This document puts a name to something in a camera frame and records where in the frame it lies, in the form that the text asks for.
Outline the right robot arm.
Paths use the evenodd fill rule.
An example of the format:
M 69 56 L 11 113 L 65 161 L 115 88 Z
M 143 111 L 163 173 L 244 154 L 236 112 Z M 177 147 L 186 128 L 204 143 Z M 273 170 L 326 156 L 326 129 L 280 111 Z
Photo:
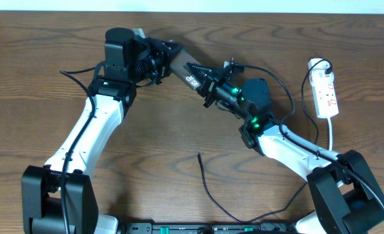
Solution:
M 238 87 L 230 83 L 244 64 L 215 69 L 188 62 L 187 81 L 205 99 L 244 120 L 239 128 L 249 149 L 275 159 L 309 186 L 314 211 L 294 224 L 298 233 L 367 233 L 384 222 L 384 194 L 364 157 L 321 148 L 287 128 L 272 111 L 269 87 L 255 78 Z

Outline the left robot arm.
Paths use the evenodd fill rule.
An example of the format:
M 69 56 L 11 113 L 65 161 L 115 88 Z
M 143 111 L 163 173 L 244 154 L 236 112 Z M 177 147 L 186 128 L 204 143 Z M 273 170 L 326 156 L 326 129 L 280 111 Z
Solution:
M 105 58 L 84 87 L 85 106 L 74 128 L 43 166 L 21 178 L 26 233 L 120 233 L 118 218 L 99 211 L 92 178 L 113 131 L 124 121 L 137 89 L 171 74 L 178 42 L 146 37 L 141 29 L 116 27 L 105 34 Z

